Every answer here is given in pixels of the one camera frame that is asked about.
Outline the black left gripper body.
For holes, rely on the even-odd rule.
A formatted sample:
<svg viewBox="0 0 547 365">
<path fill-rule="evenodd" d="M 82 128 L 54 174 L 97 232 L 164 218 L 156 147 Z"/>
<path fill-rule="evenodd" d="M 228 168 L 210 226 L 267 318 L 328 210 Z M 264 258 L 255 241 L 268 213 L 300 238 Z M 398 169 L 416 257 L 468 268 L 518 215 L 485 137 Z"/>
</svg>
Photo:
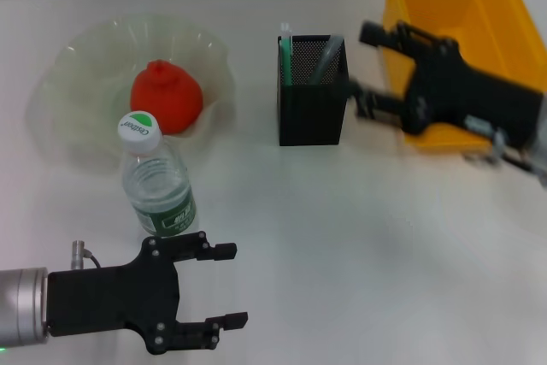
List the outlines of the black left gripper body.
<svg viewBox="0 0 547 365">
<path fill-rule="evenodd" d="M 129 329 L 150 354 L 161 355 L 178 303 L 171 241 L 150 237 L 128 264 L 49 274 L 46 324 L 53 337 Z"/>
</svg>

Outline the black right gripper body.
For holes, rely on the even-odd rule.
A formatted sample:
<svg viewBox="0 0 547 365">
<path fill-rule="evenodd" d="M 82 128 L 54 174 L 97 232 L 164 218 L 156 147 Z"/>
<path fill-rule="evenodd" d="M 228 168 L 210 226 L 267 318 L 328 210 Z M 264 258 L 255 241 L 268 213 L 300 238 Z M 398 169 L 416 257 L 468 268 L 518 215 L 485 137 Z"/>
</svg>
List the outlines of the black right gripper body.
<svg viewBox="0 0 547 365">
<path fill-rule="evenodd" d="M 449 56 L 415 61 L 404 131 L 420 135 L 445 123 L 487 138 L 500 129 L 509 143 L 526 144 L 536 134 L 543 99 L 533 88 L 472 67 L 454 42 Z"/>
</svg>

